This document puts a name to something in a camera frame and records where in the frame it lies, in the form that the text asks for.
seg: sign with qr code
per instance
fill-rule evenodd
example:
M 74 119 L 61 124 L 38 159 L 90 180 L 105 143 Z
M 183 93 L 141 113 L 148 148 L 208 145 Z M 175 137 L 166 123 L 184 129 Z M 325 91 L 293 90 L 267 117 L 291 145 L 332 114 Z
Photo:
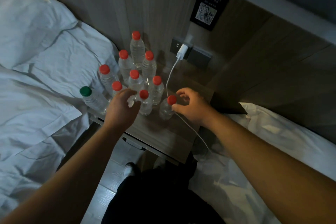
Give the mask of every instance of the sign with qr code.
M 229 0 L 196 0 L 190 21 L 212 31 Z

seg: floor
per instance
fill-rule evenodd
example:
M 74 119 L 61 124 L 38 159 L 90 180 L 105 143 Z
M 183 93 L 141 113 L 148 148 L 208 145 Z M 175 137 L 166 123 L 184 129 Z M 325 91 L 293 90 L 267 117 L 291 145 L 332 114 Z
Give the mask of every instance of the floor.
M 143 150 L 119 139 L 81 224 L 97 224 L 102 221 L 106 208 L 121 183 L 125 164 L 136 163 L 143 153 Z

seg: hand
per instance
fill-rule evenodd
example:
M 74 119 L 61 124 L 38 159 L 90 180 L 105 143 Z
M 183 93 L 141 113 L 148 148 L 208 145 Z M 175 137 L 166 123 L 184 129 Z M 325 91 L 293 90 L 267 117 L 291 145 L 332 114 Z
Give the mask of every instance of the hand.
M 216 110 L 212 108 L 204 98 L 196 91 L 190 88 L 183 88 L 177 91 L 180 97 L 188 101 L 188 105 L 172 105 L 172 110 L 186 116 L 193 123 L 209 127 L 211 118 L 216 114 Z
M 107 108 L 105 122 L 103 127 L 118 128 L 123 132 L 134 122 L 140 110 L 141 102 L 137 101 L 132 107 L 128 107 L 127 100 L 137 92 L 131 89 L 125 89 L 114 96 Z

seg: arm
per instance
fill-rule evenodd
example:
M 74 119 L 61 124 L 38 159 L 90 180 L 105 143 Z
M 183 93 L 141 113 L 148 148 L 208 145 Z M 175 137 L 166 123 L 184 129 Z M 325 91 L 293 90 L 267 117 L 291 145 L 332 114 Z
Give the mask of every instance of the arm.
M 140 102 L 128 107 L 127 99 L 134 94 L 127 89 L 116 95 L 102 128 L 3 224 L 80 223 L 115 144 L 139 112 Z
M 173 110 L 210 129 L 281 223 L 334 223 L 336 182 L 218 113 L 195 91 Z

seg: green bottle cap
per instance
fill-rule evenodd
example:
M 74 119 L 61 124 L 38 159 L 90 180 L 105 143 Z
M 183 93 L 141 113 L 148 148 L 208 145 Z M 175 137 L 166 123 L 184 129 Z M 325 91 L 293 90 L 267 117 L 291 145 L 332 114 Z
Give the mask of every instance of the green bottle cap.
M 83 96 L 83 97 L 88 97 L 92 94 L 92 90 L 88 87 L 88 86 L 84 86 L 79 90 L 79 93 Z

